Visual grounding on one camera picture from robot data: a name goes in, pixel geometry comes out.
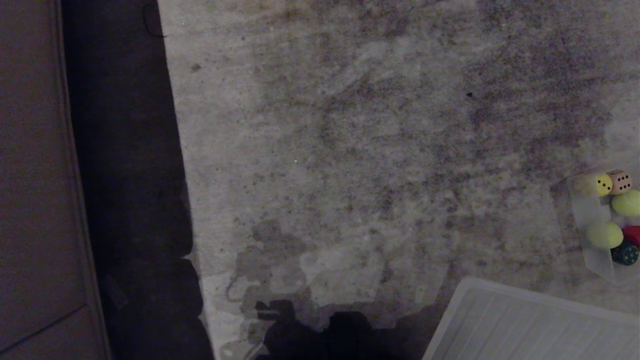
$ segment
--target die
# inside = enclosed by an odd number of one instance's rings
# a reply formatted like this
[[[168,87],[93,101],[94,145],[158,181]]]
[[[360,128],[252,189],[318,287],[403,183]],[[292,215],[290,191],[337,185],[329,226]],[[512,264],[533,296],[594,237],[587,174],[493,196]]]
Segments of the die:
[[[611,195],[619,195],[631,190],[631,177],[626,172],[622,170],[614,170],[612,172],[608,172],[607,175],[609,175],[611,183],[613,184],[613,188],[610,193]]]
[[[611,249],[611,259],[620,265],[630,266],[638,261],[640,250],[627,241],[623,241],[620,246]]]
[[[611,182],[611,177],[607,174],[600,174],[595,178],[596,190],[598,190],[598,195],[603,197],[609,195],[611,193],[611,188],[613,187],[613,183]]]

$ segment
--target pink die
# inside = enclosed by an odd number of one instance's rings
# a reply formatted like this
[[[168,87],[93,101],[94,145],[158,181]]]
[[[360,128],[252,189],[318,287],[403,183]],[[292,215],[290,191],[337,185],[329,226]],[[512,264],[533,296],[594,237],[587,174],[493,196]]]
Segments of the pink die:
[[[607,175],[609,175],[613,182],[611,195],[619,195],[631,190],[631,177],[627,175],[626,172],[622,170],[614,170],[612,172],[608,172]]]

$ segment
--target gray carpet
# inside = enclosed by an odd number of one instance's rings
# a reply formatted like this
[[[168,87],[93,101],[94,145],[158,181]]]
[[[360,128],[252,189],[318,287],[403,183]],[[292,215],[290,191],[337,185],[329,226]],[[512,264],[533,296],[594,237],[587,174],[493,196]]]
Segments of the gray carpet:
[[[465,275],[638,314],[584,268],[566,176],[637,159],[637,1],[159,2],[216,355],[291,302],[404,329]]]

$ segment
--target yellow die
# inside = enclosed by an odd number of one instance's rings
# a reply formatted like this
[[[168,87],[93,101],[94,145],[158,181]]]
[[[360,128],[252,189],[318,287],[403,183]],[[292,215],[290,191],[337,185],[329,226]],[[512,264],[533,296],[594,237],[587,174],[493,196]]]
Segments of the yellow die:
[[[611,192],[611,189],[613,187],[613,181],[611,181],[611,178],[609,177],[609,175],[600,174],[596,176],[595,182],[596,182],[596,189],[598,190],[599,196],[605,196]]]

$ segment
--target red ball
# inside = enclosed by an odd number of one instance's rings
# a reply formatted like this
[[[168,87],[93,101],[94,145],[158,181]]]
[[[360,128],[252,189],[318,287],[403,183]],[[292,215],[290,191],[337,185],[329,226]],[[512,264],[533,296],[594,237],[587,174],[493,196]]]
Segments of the red ball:
[[[625,241],[629,241],[640,248],[640,226],[627,226],[622,229],[622,233],[625,235]]]

